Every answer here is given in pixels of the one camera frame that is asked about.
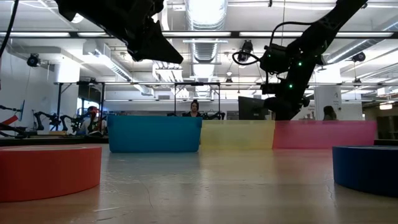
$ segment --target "navy blue cylinder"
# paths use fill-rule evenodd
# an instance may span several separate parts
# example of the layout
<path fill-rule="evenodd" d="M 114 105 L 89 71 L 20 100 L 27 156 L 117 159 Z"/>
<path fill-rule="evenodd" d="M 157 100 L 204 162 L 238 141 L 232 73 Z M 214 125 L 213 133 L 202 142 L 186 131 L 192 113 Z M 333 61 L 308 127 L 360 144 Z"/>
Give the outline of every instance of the navy blue cylinder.
<path fill-rule="evenodd" d="M 333 147 L 333 173 L 344 187 L 398 197 L 398 147 Z"/>

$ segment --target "camera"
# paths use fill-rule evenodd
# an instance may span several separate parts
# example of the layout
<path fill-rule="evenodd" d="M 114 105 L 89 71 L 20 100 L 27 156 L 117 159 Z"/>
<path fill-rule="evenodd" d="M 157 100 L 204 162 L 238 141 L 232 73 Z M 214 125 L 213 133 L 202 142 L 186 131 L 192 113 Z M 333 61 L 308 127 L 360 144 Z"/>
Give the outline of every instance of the camera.
<path fill-rule="evenodd" d="M 30 57 L 27 59 L 26 63 L 30 67 L 37 68 L 40 66 L 42 61 L 39 59 L 39 54 L 30 54 Z"/>

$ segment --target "dark hair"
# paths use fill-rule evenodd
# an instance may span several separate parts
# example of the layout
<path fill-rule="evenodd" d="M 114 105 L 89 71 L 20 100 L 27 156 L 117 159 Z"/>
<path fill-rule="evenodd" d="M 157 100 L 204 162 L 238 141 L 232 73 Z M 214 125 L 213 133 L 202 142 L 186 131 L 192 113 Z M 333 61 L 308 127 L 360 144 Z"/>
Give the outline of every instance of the dark hair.
<path fill-rule="evenodd" d="M 326 106 L 323 108 L 323 114 L 330 116 L 333 119 L 337 119 L 335 109 L 332 106 Z"/>
<path fill-rule="evenodd" d="M 97 107 L 96 107 L 96 106 L 90 106 L 90 107 L 87 109 L 87 111 L 92 111 L 92 110 L 94 110 L 94 109 L 97 109 Z"/>
<path fill-rule="evenodd" d="M 192 104 L 196 104 L 197 105 L 197 109 L 199 110 L 199 103 L 198 100 L 193 100 L 191 103 L 191 108 L 192 108 Z"/>

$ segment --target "computer monitor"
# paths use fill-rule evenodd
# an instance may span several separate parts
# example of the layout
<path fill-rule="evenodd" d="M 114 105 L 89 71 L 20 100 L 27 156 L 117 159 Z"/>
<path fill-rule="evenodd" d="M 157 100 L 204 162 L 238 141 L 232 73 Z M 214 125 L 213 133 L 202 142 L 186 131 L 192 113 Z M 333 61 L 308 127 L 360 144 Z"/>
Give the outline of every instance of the computer monitor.
<path fill-rule="evenodd" d="M 240 96 L 239 101 L 239 120 L 265 120 L 269 114 L 264 108 L 264 100 Z"/>

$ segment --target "column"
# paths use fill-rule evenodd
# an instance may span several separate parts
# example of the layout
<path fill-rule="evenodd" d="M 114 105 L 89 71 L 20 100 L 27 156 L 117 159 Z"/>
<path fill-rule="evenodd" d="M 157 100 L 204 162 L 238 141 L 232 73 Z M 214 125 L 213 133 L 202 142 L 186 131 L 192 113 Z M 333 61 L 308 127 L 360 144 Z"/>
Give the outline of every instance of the column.
<path fill-rule="evenodd" d="M 315 71 L 316 83 L 341 83 L 340 68 L 338 66 L 327 66 L 324 70 Z M 340 86 L 316 86 L 315 92 L 315 114 L 316 119 L 323 120 L 323 108 L 332 106 L 335 109 L 337 119 L 341 119 L 341 87 Z"/>

